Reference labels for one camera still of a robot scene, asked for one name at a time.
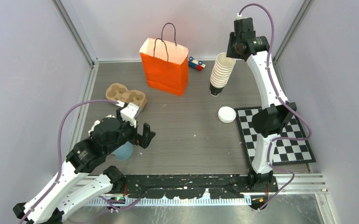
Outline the white plastic cup lid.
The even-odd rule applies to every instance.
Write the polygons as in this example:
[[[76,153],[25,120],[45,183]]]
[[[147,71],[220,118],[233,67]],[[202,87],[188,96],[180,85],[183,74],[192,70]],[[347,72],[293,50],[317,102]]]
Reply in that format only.
[[[228,106],[223,106],[218,110],[218,118],[223,123],[231,123],[237,117],[235,110]]]

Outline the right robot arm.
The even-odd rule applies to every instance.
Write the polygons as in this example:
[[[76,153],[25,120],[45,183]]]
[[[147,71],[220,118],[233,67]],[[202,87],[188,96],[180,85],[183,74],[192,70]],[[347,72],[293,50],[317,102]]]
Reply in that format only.
[[[268,40],[264,36],[257,37],[252,18],[238,17],[234,21],[226,56],[247,63],[261,97],[261,111],[252,116],[257,142],[247,175],[248,187],[257,192],[272,182],[273,148],[297,107],[285,95],[279,95],[282,89],[272,65]]]

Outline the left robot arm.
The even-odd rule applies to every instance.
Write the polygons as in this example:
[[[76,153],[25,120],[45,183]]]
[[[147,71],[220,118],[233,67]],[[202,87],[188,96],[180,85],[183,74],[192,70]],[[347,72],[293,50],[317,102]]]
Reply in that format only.
[[[55,187],[47,196],[42,197],[44,192],[41,191],[31,201],[16,204],[14,214],[28,224],[61,224],[97,196],[109,191],[120,193],[125,186],[125,177],[116,166],[109,166],[79,190],[71,192],[71,189],[119,147],[131,143],[147,148],[155,135],[147,123],[144,124],[143,134],[138,134],[137,128],[128,121],[115,117],[103,118],[96,123],[90,136],[75,144],[67,154],[59,180],[49,182]]]

